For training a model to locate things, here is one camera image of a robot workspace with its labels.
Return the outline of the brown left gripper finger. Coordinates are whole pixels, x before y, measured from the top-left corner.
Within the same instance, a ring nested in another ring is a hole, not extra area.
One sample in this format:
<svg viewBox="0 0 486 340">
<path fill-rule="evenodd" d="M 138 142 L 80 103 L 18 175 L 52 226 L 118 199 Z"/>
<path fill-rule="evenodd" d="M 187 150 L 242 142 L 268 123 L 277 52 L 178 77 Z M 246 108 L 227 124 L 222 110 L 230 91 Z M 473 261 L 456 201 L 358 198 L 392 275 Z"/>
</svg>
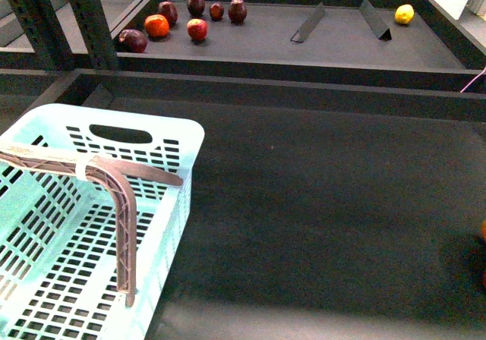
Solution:
<svg viewBox="0 0 486 340">
<path fill-rule="evenodd" d="M 88 170 L 101 169 L 108 173 L 142 178 L 162 184 L 181 186 L 182 178 L 153 166 L 116 159 L 102 153 L 79 153 L 22 143 L 1 143 L 1 161 L 32 172 L 70 175 L 88 181 Z"/>
<path fill-rule="evenodd" d="M 127 177 L 136 175 L 135 164 L 103 155 L 89 155 L 86 179 L 101 184 L 115 204 L 117 291 L 125 294 L 125 306 L 134 305 L 137 262 L 137 202 Z"/>
</svg>

